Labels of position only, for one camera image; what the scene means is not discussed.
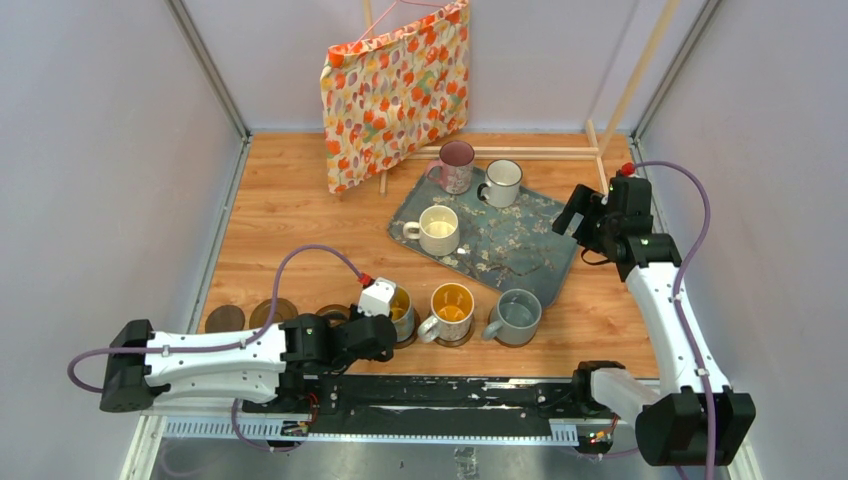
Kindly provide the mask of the blue butterfly mug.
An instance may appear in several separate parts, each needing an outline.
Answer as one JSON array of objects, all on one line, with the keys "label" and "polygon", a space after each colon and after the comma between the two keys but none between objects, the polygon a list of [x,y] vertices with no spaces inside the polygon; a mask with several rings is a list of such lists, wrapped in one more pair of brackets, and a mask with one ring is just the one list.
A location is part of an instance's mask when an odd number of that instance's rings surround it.
[{"label": "blue butterfly mug", "polygon": [[397,286],[390,304],[391,321],[396,331],[396,343],[410,336],[414,326],[414,310],[408,291],[402,286]]}]

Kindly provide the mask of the grey ceramic mug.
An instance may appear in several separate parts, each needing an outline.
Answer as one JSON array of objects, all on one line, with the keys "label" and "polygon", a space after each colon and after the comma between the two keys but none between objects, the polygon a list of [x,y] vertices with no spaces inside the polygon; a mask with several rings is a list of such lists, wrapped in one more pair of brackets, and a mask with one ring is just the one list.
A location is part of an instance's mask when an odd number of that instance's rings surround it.
[{"label": "grey ceramic mug", "polygon": [[507,290],[492,308],[481,338],[510,348],[522,347],[534,338],[542,313],[541,303],[533,293],[523,289]]}]

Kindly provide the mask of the white floral mug yellow inside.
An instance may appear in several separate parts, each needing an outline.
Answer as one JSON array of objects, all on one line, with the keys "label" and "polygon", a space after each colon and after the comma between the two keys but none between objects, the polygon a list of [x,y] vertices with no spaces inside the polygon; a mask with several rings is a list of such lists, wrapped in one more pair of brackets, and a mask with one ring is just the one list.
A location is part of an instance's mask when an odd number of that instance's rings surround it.
[{"label": "white floral mug yellow inside", "polygon": [[430,297],[430,314],[418,328],[418,338],[431,343],[437,337],[456,340],[474,331],[475,300],[471,291],[458,283],[437,287]]}]

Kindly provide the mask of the cream ribbed mug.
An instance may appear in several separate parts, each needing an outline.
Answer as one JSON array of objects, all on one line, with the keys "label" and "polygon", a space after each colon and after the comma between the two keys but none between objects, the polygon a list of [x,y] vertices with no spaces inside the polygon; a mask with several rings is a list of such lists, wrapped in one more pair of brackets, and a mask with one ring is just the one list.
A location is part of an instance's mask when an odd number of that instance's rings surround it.
[{"label": "cream ribbed mug", "polygon": [[447,256],[459,247],[459,219],[450,207],[433,205],[421,213],[418,221],[406,222],[402,234],[405,239],[416,240],[431,256]]}]

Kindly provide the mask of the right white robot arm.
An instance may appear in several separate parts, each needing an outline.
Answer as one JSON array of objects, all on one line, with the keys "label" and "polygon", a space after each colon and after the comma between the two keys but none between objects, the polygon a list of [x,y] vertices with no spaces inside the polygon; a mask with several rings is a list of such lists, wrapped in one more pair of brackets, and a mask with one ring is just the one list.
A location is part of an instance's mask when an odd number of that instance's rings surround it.
[{"label": "right white robot arm", "polygon": [[652,466],[728,466],[756,416],[750,394],[721,372],[692,311],[677,245],[653,229],[652,185],[616,176],[602,194],[575,187],[552,229],[615,265],[647,326],[659,367],[653,392],[617,361],[582,361],[571,403],[584,417],[608,410],[635,429]]}]

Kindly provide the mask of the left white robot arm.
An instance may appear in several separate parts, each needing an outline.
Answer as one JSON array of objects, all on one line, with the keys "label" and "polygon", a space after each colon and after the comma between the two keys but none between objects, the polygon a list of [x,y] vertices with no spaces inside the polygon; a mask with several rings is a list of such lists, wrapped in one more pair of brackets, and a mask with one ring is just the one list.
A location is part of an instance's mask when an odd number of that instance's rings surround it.
[{"label": "left white robot arm", "polygon": [[180,398],[223,398],[253,411],[293,413],[309,396],[307,377],[338,375],[357,360],[386,362],[396,340],[384,315],[333,325],[302,314],[264,334],[172,334],[133,320],[110,344],[99,408],[123,413]]}]

